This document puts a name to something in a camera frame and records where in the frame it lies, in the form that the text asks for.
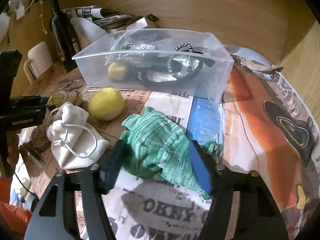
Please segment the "person's left hand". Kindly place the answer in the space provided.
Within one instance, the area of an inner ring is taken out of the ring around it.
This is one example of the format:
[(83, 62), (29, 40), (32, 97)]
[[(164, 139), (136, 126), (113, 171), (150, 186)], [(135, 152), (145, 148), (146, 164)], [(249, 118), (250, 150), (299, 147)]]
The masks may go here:
[(21, 130), (15, 130), (15, 131), (10, 131), (7, 132), (7, 145), (8, 145), (8, 157), (7, 157), (7, 162), (11, 166), (15, 166), (18, 163), (19, 159), (19, 135), (21, 133)]

